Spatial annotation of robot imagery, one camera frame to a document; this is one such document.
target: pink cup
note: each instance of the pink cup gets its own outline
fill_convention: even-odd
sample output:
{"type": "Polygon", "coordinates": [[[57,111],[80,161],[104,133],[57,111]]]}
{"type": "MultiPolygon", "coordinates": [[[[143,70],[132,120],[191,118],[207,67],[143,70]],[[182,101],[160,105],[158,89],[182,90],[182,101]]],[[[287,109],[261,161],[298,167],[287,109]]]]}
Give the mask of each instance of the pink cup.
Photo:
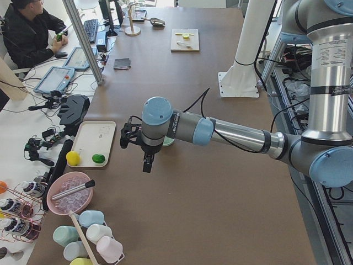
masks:
{"type": "Polygon", "coordinates": [[[122,244],[109,236],[103,236],[97,243],[97,251],[107,263],[122,260],[122,244]]]}

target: black jacket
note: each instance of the black jacket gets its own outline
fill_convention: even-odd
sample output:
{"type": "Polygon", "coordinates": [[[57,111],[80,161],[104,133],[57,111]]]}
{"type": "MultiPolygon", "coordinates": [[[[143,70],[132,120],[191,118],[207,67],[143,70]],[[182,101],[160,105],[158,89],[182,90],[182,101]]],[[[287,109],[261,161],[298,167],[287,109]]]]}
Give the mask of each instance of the black jacket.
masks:
{"type": "Polygon", "coordinates": [[[5,17],[8,19],[9,31],[4,33],[4,44],[14,63],[19,68],[33,67],[53,56],[47,49],[48,30],[61,32],[64,22],[49,14],[45,9],[33,22],[26,19],[12,4],[5,17]]]}

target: spoon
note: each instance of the spoon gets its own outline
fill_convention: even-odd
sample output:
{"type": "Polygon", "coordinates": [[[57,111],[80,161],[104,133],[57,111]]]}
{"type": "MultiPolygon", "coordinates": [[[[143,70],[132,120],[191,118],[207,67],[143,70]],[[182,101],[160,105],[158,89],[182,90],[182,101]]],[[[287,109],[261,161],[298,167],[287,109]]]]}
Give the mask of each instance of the spoon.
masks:
{"type": "Polygon", "coordinates": [[[184,43],[184,42],[182,42],[182,41],[177,41],[176,44],[182,45],[182,46],[184,46],[184,47],[186,47],[186,48],[191,48],[191,47],[192,47],[190,44],[184,43]]]}

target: bottle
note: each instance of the bottle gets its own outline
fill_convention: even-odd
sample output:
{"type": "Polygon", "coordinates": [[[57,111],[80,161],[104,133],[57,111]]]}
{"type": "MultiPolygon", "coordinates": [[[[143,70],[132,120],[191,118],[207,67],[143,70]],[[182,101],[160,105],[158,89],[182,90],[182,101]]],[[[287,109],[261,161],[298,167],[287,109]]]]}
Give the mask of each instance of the bottle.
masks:
{"type": "Polygon", "coordinates": [[[24,218],[32,216],[33,209],[27,203],[18,199],[1,199],[0,209],[4,213],[17,215],[24,218]]]}
{"type": "Polygon", "coordinates": [[[45,193],[45,186],[34,181],[23,181],[20,186],[26,194],[33,198],[41,198],[45,193]]]}
{"type": "Polygon", "coordinates": [[[39,236],[41,227],[21,218],[4,218],[0,221],[0,229],[12,235],[33,240],[39,236]]]}

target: tablet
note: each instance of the tablet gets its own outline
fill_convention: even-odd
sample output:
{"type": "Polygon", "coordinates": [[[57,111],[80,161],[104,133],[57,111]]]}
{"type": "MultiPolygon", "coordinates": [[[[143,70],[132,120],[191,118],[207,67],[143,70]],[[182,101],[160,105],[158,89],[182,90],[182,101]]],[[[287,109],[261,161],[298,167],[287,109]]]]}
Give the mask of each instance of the tablet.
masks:
{"type": "Polygon", "coordinates": [[[64,94],[74,74],[74,68],[53,66],[33,91],[41,94],[50,94],[51,91],[57,90],[64,94]]]}

